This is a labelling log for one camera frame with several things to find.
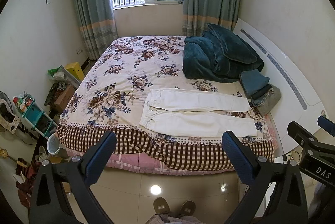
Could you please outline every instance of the silver bolt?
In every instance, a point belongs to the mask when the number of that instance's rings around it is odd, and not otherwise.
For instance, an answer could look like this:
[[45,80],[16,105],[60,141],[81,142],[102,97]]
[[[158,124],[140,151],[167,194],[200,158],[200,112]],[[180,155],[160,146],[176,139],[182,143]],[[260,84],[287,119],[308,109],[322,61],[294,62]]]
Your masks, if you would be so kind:
[[258,160],[261,162],[261,163],[265,163],[267,161],[267,159],[264,157],[264,156],[259,156],[258,157]]
[[290,160],[290,165],[296,166],[297,162],[295,160]]
[[49,160],[44,160],[43,162],[42,162],[42,165],[43,166],[47,166],[49,164]]
[[79,155],[76,155],[76,156],[73,156],[71,160],[72,160],[72,162],[77,163],[77,162],[80,161],[80,159],[81,159],[81,157]]

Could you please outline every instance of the floral blanket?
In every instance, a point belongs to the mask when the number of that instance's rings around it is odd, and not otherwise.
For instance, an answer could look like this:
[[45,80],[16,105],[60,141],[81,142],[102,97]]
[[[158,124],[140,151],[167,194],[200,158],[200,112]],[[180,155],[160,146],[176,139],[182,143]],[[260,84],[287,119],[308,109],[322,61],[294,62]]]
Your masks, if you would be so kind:
[[[114,41],[91,69],[61,115],[57,134],[70,150],[85,152],[107,130],[117,134],[115,154],[146,153],[170,169],[215,171],[232,165],[220,138],[162,135],[139,126],[150,89],[180,88],[244,97],[239,82],[189,80],[182,73],[185,37],[141,36]],[[264,117],[249,112],[225,112],[253,118],[257,137],[241,138],[256,155],[273,158],[272,137]]]

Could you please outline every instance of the bucket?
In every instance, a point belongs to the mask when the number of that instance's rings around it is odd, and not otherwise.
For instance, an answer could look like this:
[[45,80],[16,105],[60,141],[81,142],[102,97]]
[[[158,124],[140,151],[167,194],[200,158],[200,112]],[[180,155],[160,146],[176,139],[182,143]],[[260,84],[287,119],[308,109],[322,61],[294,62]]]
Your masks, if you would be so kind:
[[59,150],[61,149],[59,144],[60,144],[59,139],[53,133],[53,134],[50,135],[50,137],[48,139],[48,142],[46,143],[46,148],[48,149],[48,152],[51,155],[56,155],[59,152]]

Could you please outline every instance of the crumpled dark teal blanket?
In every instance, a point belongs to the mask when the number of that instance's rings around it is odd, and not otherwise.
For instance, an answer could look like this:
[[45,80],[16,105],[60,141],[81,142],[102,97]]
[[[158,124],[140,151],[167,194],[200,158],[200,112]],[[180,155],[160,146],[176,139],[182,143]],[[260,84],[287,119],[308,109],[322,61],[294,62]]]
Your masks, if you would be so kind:
[[203,37],[185,38],[183,72],[187,79],[231,83],[243,71],[263,69],[256,51],[232,31],[208,24]]

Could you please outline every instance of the foot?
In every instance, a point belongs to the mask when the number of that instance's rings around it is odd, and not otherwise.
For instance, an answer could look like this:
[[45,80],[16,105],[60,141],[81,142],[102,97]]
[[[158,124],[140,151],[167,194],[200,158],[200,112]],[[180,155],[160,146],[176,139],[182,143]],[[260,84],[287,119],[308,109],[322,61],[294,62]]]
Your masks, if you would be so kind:
[[179,216],[191,216],[195,211],[195,203],[191,200],[186,201],[180,209]]
[[153,207],[155,209],[156,214],[170,214],[170,207],[165,199],[157,198],[153,202]]

